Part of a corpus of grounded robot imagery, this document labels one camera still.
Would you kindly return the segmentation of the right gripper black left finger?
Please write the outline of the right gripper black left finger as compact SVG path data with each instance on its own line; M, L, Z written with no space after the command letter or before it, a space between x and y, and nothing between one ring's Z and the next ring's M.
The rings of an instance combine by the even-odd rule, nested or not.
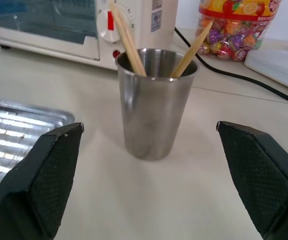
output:
M83 123L39 137L0 182L0 240L54 240L72 189Z

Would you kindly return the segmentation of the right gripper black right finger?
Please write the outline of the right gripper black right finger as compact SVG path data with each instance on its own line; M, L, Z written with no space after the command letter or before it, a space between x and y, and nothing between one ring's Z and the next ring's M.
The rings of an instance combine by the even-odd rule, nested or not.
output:
M263 240L288 240L288 153L268 133L237 123L216 126L230 174Z

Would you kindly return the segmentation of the ribbed metal baking tray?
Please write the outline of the ribbed metal baking tray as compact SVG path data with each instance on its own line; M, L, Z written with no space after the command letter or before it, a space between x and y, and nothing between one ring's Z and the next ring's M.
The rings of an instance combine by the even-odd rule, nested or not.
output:
M0 98L0 182L41 135L74 121L74 115L66 111Z

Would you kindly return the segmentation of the white plastic container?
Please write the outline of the white plastic container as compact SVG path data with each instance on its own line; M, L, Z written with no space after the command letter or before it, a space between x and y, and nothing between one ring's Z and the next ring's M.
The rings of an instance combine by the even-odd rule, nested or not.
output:
M245 66L288 87L288 51L251 50Z

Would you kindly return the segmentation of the stainless steel cup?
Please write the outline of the stainless steel cup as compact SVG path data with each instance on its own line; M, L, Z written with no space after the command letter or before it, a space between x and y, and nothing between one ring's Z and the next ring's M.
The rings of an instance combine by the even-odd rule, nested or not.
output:
M199 70L192 60L180 78L171 73L183 55L139 49L146 76L133 72L126 53L116 58L126 149L142 160L160 160L171 151Z

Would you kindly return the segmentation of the cream toaster oven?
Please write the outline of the cream toaster oven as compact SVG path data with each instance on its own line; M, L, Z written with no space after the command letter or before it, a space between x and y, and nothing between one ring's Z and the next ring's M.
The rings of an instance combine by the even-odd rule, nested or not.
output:
M0 0L0 46L114 70L125 49L112 2L138 49L172 43L178 0Z

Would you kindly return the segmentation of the candy jar with orange lid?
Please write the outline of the candy jar with orange lid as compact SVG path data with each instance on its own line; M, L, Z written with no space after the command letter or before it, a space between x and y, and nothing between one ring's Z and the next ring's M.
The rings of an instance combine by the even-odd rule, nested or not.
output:
M260 48L281 1L200 0L196 35L213 24L198 54L243 62L249 51Z

